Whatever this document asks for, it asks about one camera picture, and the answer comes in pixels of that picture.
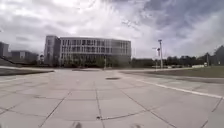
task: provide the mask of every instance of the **lamp post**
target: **lamp post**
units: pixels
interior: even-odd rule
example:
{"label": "lamp post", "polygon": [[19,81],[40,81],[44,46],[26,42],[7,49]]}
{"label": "lamp post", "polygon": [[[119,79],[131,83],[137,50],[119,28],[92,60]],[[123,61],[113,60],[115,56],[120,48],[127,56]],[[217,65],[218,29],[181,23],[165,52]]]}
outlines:
{"label": "lamp post", "polygon": [[160,66],[161,69],[163,68],[163,52],[162,52],[162,40],[158,40],[160,45]]}

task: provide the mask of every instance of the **white line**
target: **white line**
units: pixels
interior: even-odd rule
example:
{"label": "white line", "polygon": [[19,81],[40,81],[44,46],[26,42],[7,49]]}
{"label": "white line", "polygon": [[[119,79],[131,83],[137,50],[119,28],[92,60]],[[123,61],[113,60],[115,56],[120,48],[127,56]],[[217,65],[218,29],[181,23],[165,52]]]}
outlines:
{"label": "white line", "polygon": [[209,94],[209,93],[203,93],[203,92],[196,92],[196,91],[191,91],[191,90],[186,90],[186,89],[180,89],[180,88],[175,88],[175,87],[169,87],[169,86],[162,85],[162,84],[146,82],[146,81],[139,80],[139,79],[136,79],[136,78],[133,78],[133,77],[124,76],[122,74],[119,74],[119,75],[121,75],[124,78],[132,79],[132,80],[134,79],[134,80],[139,81],[139,82],[142,82],[142,83],[153,84],[155,86],[162,87],[162,88],[167,88],[167,89],[172,89],[172,90],[176,90],[176,91],[192,93],[192,94],[201,95],[201,96],[208,96],[208,97],[213,97],[213,98],[219,98],[219,99],[224,98],[223,96],[219,96],[219,95],[214,95],[214,94]]}

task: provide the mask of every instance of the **pole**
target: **pole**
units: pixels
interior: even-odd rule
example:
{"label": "pole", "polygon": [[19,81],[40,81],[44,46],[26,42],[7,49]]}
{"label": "pole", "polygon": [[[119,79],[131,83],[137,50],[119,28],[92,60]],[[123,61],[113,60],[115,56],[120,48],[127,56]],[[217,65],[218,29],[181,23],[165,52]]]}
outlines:
{"label": "pole", "polygon": [[163,68],[163,52],[162,52],[162,40],[158,40],[159,41],[159,45],[160,45],[160,66],[161,69]]}
{"label": "pole", "polygon": [[209,56],[208,56],[208,53],[207,53],[207,66],[209,66]]}

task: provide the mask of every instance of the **white cloud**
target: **white cloud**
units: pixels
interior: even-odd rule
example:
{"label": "white cloud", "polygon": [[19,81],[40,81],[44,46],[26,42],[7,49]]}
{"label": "white cloud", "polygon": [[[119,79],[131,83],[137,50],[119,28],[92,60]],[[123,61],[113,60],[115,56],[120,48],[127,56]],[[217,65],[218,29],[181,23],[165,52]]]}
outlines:
{"label": "white cloud", "polygon": [[47,34],[127,39],[132,41],[134,57],[156,57],[152,48],[158,47],[160,38],[164,42],[164,56],[200,55],[221,45],[223,10],[192,16],[201,8],[193,5],[193,9],[184,8],[186,1],[183,3],[177,0],[1,0],[0,29],[4,32],[0,33],[0,40],[9,43],[12,49],[41,52]]}

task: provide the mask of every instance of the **distant building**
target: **distant building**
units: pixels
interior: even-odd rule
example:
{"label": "distant building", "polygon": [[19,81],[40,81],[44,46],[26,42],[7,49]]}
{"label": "distant building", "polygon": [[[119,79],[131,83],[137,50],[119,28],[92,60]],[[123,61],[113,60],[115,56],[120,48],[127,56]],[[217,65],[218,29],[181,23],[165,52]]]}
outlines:
{"label": "distant building", "polygon": [[47,36],[44,61],[49,65],[107,63],[128,64],[131,42],[127,40]]}
{"label": "distant building", "polygon": [[16,63],[31,64],[37,61],[38,54],[26,50],[11,51],[11,60]]}
{"label": "distant building", "polygon": [[8,57],[9,56],[9,44],[0,42],[0,56]]}

